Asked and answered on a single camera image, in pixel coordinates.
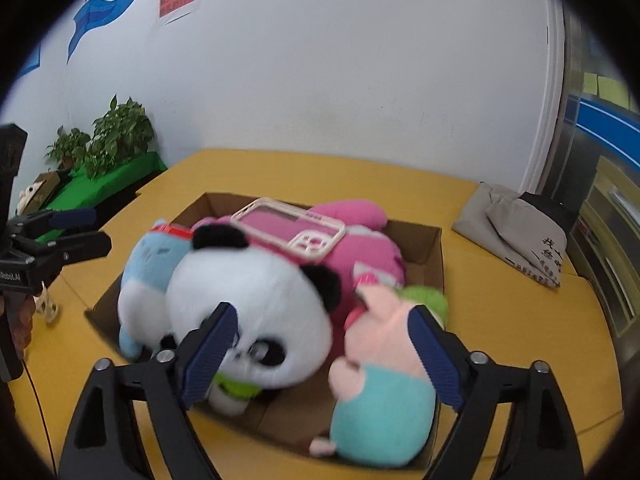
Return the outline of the left hand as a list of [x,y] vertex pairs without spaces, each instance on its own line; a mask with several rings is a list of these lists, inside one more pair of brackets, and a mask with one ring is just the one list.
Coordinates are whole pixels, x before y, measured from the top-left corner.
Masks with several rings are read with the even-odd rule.
[[6,297],[1,297],[1,313],[9,311],[9,328],[17,357],[22,360],[25,350],[32,341],[32,318],[35,314],[35,299],[25,296],[16,306],[10,306]]

